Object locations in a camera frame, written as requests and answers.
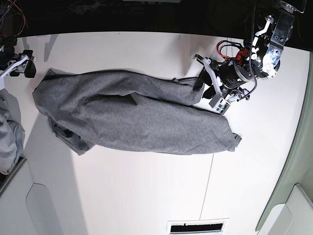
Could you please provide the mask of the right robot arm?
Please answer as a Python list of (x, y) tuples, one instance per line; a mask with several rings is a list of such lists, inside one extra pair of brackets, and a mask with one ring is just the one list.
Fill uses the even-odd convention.
[(25, 49), (16, 53), (18, 37), (26, 27), (26, 17), (15, 0), (0, 2), (0, 88), (4, 89), (4, 78), (23, 74), (33, 78), (36, 74), (33, 51)]

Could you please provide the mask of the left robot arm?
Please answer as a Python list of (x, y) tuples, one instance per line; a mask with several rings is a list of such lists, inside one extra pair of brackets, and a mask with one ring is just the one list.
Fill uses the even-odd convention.
[(193, 89), (199, 91), (204, 84), (209, 88), (203, 98), (212, 99), (215, 95), (228, 102), (248, 100), (252, 90), (242, 85), (258, 79), (273, 78), (280, 67), (280, 58), (286, 41), (291, 37), (295, 14), (303, 14), (307, 2), (300, 7), (287, 0), (275, 0), (265, 11), (256, 15), (252, 9), (250, 37), (244, 42), (221, 40), (216, 44), (216, 53), (224, 61), (218, 62), (198, 54), (194, 58), (203, 65)]

